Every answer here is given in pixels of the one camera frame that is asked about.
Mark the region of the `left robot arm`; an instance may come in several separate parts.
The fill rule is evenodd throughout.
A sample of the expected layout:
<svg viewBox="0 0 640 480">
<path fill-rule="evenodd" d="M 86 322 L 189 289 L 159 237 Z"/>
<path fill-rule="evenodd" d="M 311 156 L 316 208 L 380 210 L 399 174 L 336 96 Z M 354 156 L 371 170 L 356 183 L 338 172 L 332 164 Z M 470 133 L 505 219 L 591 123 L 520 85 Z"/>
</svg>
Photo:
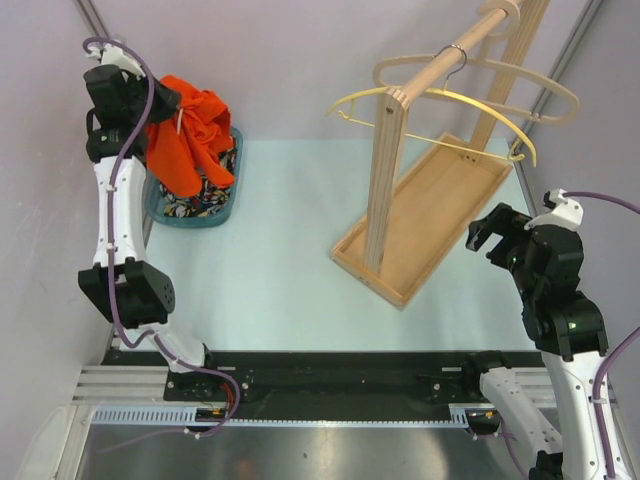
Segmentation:
<svg viewBox="0 0 640 480">
<path fill-rule="evenodd" d="M 84 81 L 93 102 L 86 149 L 98 188 L 99 227 L 92 265 L 79 271 L 78 285 L 126 347 L 152 343 L 171 371 L 189 372 L 185 385 L 191 393 L 210 399 L 221 376 L 205 365 L 206 346 L 172 321 L 174 286 L 148 262 L 143 232 L 145 128 L 169 118 L 178 96 L 153 77 L 116 65 L 92 68 Z"/>
</svg>

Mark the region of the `beige wooden hanger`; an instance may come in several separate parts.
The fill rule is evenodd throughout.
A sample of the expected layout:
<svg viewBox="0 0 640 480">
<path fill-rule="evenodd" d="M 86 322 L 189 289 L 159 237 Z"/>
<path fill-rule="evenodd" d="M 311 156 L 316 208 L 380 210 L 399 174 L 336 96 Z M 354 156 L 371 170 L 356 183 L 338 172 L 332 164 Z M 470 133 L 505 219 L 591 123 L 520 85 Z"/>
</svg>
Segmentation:
<svg viewBox="0 0 640 480">
<path fill-rule="evenodd" d="M 556 81 L 521 66 L 547 7 L 546 1 L 486 1 L 477 9 L 481 19 L 441 53 L 401 56 L 379 62 L 374 68 L 374 82 L 382 89 L 377 105 L 377 125 L 386 127 L 396 122 L 404 127 L 411 103 L 426 95 L 438 94 L 470 102 L 470 97 L 456 96 L 449 90 L 429 89 L 459 63 L 496 71 L 488 98 L 479 102 L 479 106 L 486 108 L 486 113 L 496 119 L 505 122 L 502 116 L 507 114 L 549 125 L 570 122 L 579 110 L 578 97 Z M 379 78 L 386 67 L 415 63 L 423 63 L 425 67 L 403 86 L 385 85 Z M 507 106 L 505 101 L 518 77 L 564 97 L 569 104 L 568 112 L 551 117 Z"/>
</svg>

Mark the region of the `orange shorts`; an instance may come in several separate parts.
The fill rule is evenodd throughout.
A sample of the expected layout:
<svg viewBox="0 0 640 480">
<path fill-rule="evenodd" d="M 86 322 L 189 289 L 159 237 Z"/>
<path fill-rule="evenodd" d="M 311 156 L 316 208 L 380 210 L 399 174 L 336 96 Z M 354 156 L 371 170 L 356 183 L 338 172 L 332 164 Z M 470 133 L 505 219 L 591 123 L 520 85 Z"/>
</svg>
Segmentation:
<svg viewBox="0 0 640 480">
<path fill-rule="evenodd" d="M 173 75 L 161 83 L 181 100 L 172 117 L 147 128 L 148 168 L 179 197 L 199 194 L 205 179 L 219 188 L 232 186 L 234 175 L 220 163 L 220 155 L 234 147 L 227 104 L 215 92 Z"/>
</svg>

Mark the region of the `colourful comic print shorts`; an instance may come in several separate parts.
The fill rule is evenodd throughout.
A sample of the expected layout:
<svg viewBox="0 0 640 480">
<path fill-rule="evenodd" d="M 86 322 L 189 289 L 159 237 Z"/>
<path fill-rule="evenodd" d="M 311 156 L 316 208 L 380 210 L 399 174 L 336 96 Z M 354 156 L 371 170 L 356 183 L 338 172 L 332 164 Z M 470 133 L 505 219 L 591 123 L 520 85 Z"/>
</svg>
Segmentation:
<svg viewBox="0 0 640 480">
<path fill-rule="evenodd" d="M 159 183 L 156 190 L 160 194 L 163 216 L 177 219 L 210 217 L 229 204 L 235 183 L 220 187 L 209 180 L 201 167 L 197 167 L 196 172 L 200 175 L 201 189 L 194 196 L 177 196 L 165 184 Z"/>
</svg>

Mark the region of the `yellow round hanger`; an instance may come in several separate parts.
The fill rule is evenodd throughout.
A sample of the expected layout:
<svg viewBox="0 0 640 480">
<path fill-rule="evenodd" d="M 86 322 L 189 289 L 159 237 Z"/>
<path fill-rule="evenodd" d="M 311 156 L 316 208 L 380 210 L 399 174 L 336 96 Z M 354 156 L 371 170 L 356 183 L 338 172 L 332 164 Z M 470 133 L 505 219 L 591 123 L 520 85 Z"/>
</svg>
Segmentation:
<svg viewBox="0 0 640 480">
<path fill-rule="evenodd" d="M 408 65 L 413 63 L 426 63 L 428 65 L 440 53 L 442 52 L 438 52 L 437 54 L 434 53 L 434 54 L 417 55 L 417 56 L 413 55 L 413 56 L 385 59 L 384 61 L 379 62 L 379 64 L 376 65 L 376 68 L 374 68 L 374 72 L 373 72 L 374 77 L 377 78 L 377 76 L 380 76 L 381 71 L 384 70 L 385 68 L 397 67 L 397 66 L 401 66 L 401 64 Z M 459 62 L 460 63 L 459 67 L 456 67 L 454 68 L 454 70 L 447 72 L 445 76 L 445 80 L 443 80 L 444 83 L 442 84 L 442 86 L 437 86 L 437 85 L 429 86 L 422 92 L 424 94 L 421 97 L 424 100 L 422 103 L 427 102 L 428 104 L 425 104 L 426 106 L 435 106 L 435 113 L 427 113 L 426 106 L 422 105 L 421 103 L 418 103 L 417 108 L 418 108 L 418 111 L 421 113 L 418 113 L 417 120 L 409 120 L 409 126 L 417 127 L 418 128 L 417 131 L 420 134 L 414 135 L 413 133 L 409 132 L 409 133 L 405 133 L 405 135 L 407 137 L 421 140 L 433 145 L 451 146 L 453 144 L 449 141 L 436 140 L 435 136 L 430 137 L 428 135 L 424 136 L 422 134 L 424 133 L 435 134 L 436 130 L 442 133 L 448 127 L 453 127 L 454 130 L 460 130 L 460 128 L 465 127 L 465 125 L 468 127 L 470 125 L 469 123 L 470 120 L 462 119 L 462 117 L 464 117 L 465 114 L 468 114 L 466 115 L 467 117 L 469 115 L 471 115 L 471 117 L 476 115 L 477 116 L 476 120 L 480 120 L 481 119 L 480 117 L 483 115 L 488 115 L 489 120 L 495 120 L 497 124 L 502 125 L 502 127 L 505 130 L 509 131 L 511 134 L 515 136 L 516 144 L 517 144 L 516 147 L 523 146 L 526 148 L 528 154 L 530 155 L 529 158 L 531 158 L 532 165 L 535 167 L 537 165 L 537 150 L 534 146 L 533 141 L 527 136 L 527 134 L 524 133 L 522 128 L 518 127 L 516 123 L 514 123 L 514 121 L 508 118 L 510 116 L 516 116 L 515 113 L 508 113 L 506 111 L 507 107 L 490 105 L 489 100 L 478 100 L 473 97 L 470 97 L 449 89 L 449 86 L 448 86 L 449 80 L 450 80 L 449 77 L 451 77 L 454 73 L 457 73 L 458 70 L 462 70 L 466 66 L 471 66 L 471 64 L 476 61 L 473 58 L 469 59 L 466 53 L 461 53 L 461 55 L 462 55 L 461 57 L 462 63 Z M 375 127 L 376 126 L 375 123 L 367 122 L 357 118 L 356 103 L 358 102 L 358 100 L 363 98 L 368 98 L 368 97 L 376 97 L 377 99 L 377 97 L 385 93 L 388 88 L 400 87 L 402 85 L 391 85 L 390 87 L 387 85 L 382 85 L 383 83 L 382 80 L 374 79 L 374 82 L 380 83 L 381 86 L 376 86 L 374 88 L 357 91 L 338 99 L 333 105 L 329 107 L 329 109 L 325 113 L 325 116 L 329 116 L 334 112 L 336 112 L 336 114 L 345 121 L 349 121 L 349 122 L 367 126 L 367 127 L 372 127 L 372 128 Z M 443 103 L 443 104 L 449 103 L 451 105 L 455 104 L 457 105 L 457 107 L 454 108 L 452 106 L 451 108 L 446 107 L 443 109 L 438 107 L 436 103 Z M 454 110 L 456 108 L 457 110 L 459 110 L 458 113 L 460 113 L 460 115 L 458 115 L 458 117 L 460 118 L 454 119 L 454 113 L 455 113 Z M 436 123 L 438 123 L 436 121 L 440 121 L 440 123 L 442 123 L 444 126 L 439 126 L 439 127 L 436 126 Z M 496 155 L 490 154 L 489 156 L 491 158 L 496 158 L 498 160 L 504 160 L 511 163 L 520 162 L 523 159 L 525 159 L 525 154 L 515 153 L 516 147 L 510 147 L 511 150 L 509 150 L 509 153 L 503 156 L 499 156 L 497 154 Z"/>
</svg>

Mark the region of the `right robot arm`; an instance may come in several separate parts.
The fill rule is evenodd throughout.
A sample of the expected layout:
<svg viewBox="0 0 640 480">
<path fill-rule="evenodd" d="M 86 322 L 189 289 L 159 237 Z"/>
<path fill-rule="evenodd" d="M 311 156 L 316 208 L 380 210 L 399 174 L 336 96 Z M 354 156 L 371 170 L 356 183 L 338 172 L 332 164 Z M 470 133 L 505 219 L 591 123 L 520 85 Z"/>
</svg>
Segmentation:
<svg viewBox="0 0 640 480">
<path fill-rule="evenodd" d="M 469 226 L 466 246 L 477 251 L 492 235 L 491 264 L 509 272 L 522 302 L 528 337 L 541 354 L 560 426 L 553 427 L 525 393 L 499 351 L 469 358 L 463 393 L 488 400 L 501 417 L 501 433 L 526 479 L 631 479 L 608 391 L 609 348 L 604 317 L 579 289 L 584 261 L 577 232 L 582 208 L 557 201 L 531 218 L 500 203 Z"/>
</svg>

